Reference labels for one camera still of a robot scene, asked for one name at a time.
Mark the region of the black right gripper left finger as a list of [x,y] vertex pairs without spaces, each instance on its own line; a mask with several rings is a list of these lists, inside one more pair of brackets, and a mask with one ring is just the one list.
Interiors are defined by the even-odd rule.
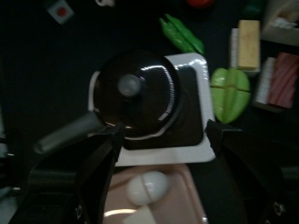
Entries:
[[43,156],[26,173],[7,224],[101,224],[122,141],[115,126]]

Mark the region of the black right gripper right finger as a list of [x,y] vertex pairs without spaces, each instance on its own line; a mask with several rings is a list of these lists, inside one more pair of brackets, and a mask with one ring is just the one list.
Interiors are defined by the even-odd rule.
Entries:
[[299,150],[218,122],[206,121],[204,132],[246,224],[299,224]]

